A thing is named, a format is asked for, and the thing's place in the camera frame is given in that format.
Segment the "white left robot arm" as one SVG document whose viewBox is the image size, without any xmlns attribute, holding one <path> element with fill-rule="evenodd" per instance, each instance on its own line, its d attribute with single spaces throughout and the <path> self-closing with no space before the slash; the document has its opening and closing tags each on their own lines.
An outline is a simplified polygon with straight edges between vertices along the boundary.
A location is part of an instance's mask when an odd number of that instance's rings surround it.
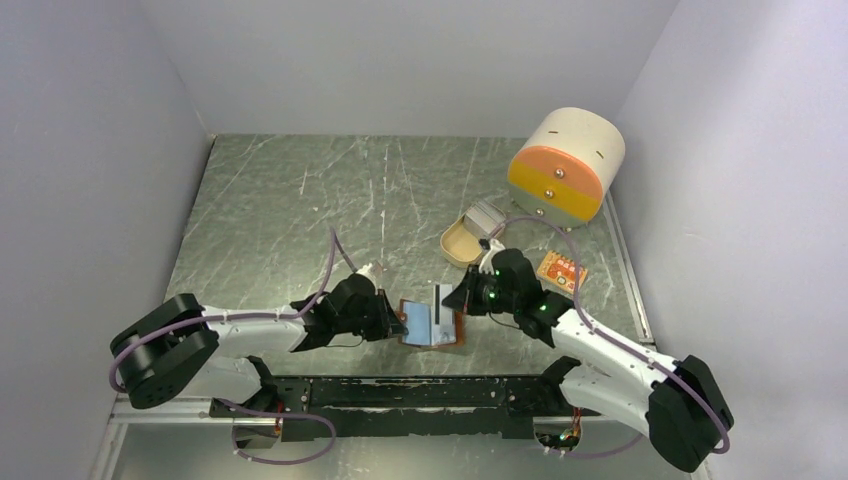
<svg viewBox="0 0 848 480">
<path fill-rule="evenodd" d="M 361 272 L 274 310 L 225 310 L 179 294 L 112 340 L 109 382 L 136 409 L 209 397 L 261 416 L 278 401 L 261 353 L 324 348 L 339 335 L 371 342 L 406 332 L 404 314 Z"/>
</svg>

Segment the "beige plastic tray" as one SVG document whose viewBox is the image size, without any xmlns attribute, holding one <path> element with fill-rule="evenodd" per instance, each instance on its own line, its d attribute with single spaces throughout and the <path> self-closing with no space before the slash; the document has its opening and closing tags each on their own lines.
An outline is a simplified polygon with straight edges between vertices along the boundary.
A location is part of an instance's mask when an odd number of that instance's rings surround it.
<svg viewBox="0 0 848 480">
<path fill-rule="evenodd" d="M 460 224 L 464 213 L 443 232 L 440 238 L 443 256 L 449 263 L 461 269 L 465 269 L 483 256 L 483 248 L 479 243 L 479 240 L 483 238 L 474 238 Z"/>
</svg>

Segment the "brown leather card holder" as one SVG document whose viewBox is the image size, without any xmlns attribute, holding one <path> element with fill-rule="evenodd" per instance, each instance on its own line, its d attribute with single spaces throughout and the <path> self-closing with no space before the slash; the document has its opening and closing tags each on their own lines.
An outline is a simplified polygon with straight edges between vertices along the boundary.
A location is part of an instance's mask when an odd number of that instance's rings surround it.
<svg viewBox="0 0 848 480">
<path fill-rule="evenodd" d="M 400 300 L 406 333 L 398 339 L 404 346 L 419 349 L 459 347 L 465 343 L 463 316 L 451 309 Z"/>
</svg>

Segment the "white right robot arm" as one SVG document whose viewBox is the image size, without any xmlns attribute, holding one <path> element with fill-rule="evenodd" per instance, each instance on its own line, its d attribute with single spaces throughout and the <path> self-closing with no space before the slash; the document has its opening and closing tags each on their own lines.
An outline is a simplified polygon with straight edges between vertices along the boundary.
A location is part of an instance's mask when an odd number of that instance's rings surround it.
<svg viewBox="0 0 848 480">
<path fill-rule="evenodd" d="M 469 316 L 509 314 L 525 335 L 563 354 L 565 371 L 539 389 L 548 412 L 573 406 L 614 419 L 688 473 L 728 449 L 734 419 L 703 360 L 678 360 L 611 330 L 572 299 L 544 288 L 519 250 L 488 252 L 441 304 Z"/>
</svg>

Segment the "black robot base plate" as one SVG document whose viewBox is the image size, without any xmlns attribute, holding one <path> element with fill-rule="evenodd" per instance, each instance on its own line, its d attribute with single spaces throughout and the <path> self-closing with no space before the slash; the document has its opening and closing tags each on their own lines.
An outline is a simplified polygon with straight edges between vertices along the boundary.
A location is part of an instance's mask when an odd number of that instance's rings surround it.
<svg viewBox="0 0 848 480">
<path fill-rule="evenodd" d="M 340 437 L 497 435 L 533 439 L 574 408 L 542 375 L 278 376 L 278 406 L 331 421 Z"/>
</svg>

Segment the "grey credit card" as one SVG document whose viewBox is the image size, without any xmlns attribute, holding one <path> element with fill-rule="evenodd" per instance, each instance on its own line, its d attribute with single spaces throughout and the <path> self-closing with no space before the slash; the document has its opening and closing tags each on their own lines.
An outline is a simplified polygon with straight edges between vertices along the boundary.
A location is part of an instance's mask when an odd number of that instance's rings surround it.
<svg viewBox="0 0 848 480">
<path fill-rule="evenodd" d="M 431 308 L 431 345 L 442 346 L 456 342 L 456 324 L 454 312 L 442 305 L 442 302 L 453 291 L 451 284 L 434 286 L 434 298 Z"/>
</svg>

